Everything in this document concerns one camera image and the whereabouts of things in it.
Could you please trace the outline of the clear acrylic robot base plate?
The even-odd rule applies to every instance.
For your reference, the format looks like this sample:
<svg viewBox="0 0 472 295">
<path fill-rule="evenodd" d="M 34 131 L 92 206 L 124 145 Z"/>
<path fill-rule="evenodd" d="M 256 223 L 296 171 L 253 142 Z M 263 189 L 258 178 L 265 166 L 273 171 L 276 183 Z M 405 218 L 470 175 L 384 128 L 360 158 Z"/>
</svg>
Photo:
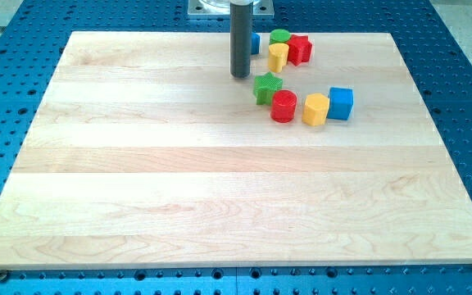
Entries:
<svg viewBox="0 0 472 295">
<path fill-rule="evenodd" d="M 255 18 L 273 18 L 275 15 L 272 0 L 253 0 L 253 16 Z M 187 0 L 189 19 L 228 19 L 230 0 Z"/>
</svg>

